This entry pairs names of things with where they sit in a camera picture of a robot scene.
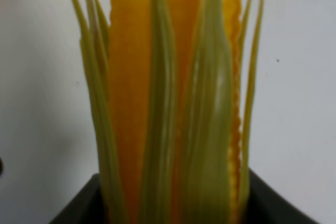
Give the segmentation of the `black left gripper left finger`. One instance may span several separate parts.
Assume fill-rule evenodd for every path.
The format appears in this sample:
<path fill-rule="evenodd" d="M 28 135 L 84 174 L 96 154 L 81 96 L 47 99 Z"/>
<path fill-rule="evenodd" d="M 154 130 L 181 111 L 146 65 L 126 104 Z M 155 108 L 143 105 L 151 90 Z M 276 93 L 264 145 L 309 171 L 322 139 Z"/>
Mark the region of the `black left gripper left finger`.
<path fill-rule="evenodd" d="M 100 175 L 94 174 L 50 223 L 107 223 L 101 194 Z"/>

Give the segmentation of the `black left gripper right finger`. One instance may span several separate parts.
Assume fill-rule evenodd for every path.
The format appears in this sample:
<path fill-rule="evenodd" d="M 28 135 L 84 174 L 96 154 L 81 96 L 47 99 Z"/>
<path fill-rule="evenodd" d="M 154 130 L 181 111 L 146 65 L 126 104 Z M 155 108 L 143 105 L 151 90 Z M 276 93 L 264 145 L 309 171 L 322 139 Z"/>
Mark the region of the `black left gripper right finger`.
<path fill-rule="evenodd" d="M 249 180 L 250 196 L 243 223 L 316 223 L 281 197 L 252 170 L 249 171 Z"/>

